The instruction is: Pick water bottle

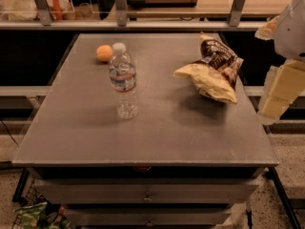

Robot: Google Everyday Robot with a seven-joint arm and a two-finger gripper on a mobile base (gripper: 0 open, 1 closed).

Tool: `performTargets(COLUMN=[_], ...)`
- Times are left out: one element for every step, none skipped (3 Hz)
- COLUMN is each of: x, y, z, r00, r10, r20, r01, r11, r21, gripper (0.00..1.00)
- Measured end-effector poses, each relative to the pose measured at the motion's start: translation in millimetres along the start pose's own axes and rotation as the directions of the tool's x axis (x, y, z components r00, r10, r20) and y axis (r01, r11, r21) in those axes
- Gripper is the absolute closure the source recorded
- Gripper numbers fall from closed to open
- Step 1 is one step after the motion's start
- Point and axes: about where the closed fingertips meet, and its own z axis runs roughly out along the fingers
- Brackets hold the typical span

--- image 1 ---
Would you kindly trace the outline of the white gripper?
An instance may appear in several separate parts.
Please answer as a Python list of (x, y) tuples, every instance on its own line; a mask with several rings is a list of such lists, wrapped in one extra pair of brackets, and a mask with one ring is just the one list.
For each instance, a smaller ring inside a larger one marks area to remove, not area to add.
[(272, 125), (305, 90), (305, 0), (291, 0), (279, 16), (269, 19), (254, 36), (274, 40), (275, 51), (288, 60), (267, 72), (258, 104), (258, 120)]

